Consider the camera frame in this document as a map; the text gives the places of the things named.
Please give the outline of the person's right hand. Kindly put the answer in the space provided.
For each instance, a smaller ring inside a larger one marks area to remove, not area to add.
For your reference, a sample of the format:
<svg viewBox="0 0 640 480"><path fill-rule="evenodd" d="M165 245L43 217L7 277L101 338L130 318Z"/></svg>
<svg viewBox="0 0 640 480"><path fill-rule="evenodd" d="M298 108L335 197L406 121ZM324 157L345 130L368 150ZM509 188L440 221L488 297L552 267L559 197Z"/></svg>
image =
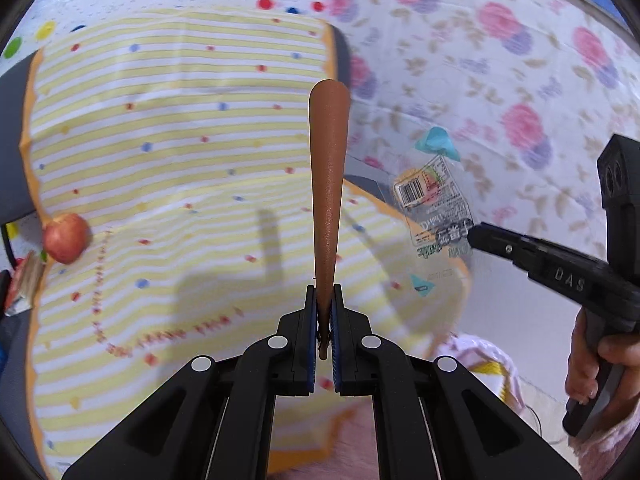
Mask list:
<svg viewBox="0 0 640 480"><path fill-rule="evenodd" d="M587 404L599 390L597 376L602 360L621 365L624 374L603 411L599 430L609 430L627 418L639 402L639 336L614 335L602 338L596 351L587 344L586 310L579 311L567 361L565 392L579 404Z"/></svg>

